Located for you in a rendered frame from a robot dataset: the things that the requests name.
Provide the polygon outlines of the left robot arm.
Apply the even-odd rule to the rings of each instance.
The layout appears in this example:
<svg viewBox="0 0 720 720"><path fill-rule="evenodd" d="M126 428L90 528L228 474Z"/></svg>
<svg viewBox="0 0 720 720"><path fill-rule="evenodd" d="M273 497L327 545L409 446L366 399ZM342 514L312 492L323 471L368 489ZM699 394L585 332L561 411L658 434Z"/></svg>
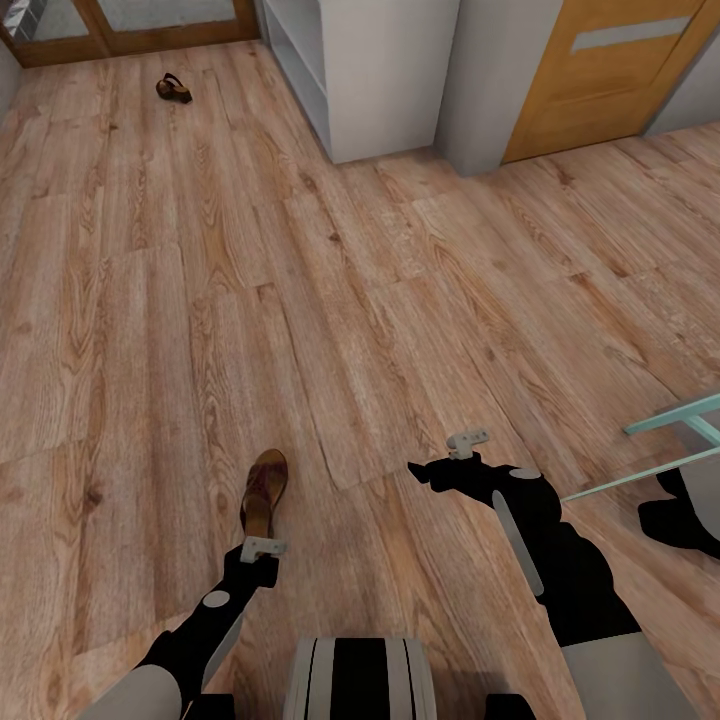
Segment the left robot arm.
<svg viewBox="0 0 720 720"><path fill-rule="evenodd" d="M75 720L183 720L237 642L248 600L277 584L286 541L246 537L225 557L222 582L175 632L166 630L146 658Z"/></svg>

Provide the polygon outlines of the sandal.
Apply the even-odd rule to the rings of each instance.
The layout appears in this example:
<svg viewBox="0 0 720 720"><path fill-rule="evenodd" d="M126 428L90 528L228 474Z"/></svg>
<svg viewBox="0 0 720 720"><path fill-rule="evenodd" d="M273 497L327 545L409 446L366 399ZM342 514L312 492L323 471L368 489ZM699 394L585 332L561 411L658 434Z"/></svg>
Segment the sandal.
<svg viewBox="0 0 720 720"><path fill-rule="evenodd" d="M273 513L287 486L287 461L277 449L263 451L247 476L240 520L246 537L273 538Z"/></svg>
<svg viewBox="0 0 720 720"><path fill-rule="evenodd" d="M163 99L173 99L173 97L177 97L181 103L191 103L193 101L193 98L190 94L189 89L185 87L177 78L174 78L170 80L168 76L166 76L162 83L158 84L156 86L157 93L163 98ZM175 84L174 84L175 83Z"/></svg>

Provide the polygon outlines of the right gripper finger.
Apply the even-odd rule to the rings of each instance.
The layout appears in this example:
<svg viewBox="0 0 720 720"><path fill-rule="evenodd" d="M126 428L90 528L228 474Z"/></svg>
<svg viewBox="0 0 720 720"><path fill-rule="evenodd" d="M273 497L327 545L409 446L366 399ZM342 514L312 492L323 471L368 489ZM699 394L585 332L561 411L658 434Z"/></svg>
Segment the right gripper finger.
<svg viewBox="0 0 720 720"><path fill-rule="evenodd" d="M421 483L429 483L429 467L408 463L408 469Z"/></svg>

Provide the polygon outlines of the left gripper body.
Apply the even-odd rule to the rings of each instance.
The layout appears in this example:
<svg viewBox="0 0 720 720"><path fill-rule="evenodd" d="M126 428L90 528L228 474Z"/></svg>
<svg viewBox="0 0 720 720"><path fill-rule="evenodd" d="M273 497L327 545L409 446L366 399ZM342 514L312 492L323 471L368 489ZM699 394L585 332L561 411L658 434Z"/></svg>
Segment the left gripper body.
<svg viewBox="0 0 720 720"><path fill-rule="evenodd" d="M225 572L223 579L232 575L243 575L251 585L251 595L258 587L270 587L277 584L277 570L279 560L272 555L262 554L256 562L248 564L240 560L240 553L229 551L225 557Z"/></svg>

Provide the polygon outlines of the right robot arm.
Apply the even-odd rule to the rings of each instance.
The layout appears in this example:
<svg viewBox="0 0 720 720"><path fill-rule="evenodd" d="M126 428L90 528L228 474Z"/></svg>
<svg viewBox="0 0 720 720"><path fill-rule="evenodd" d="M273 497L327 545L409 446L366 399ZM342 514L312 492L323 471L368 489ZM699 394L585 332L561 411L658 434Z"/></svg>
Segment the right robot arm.
<svg viewBox="0 0 720 720"><path fill-rule="evenodd" d="M560 522L556 490L539 471L484 464L471 447L485 441L485 429L452 435L446 459L408 469L437 493L456 489L496 511L587 720L703 720L615 593L599 548Z"/></svg>

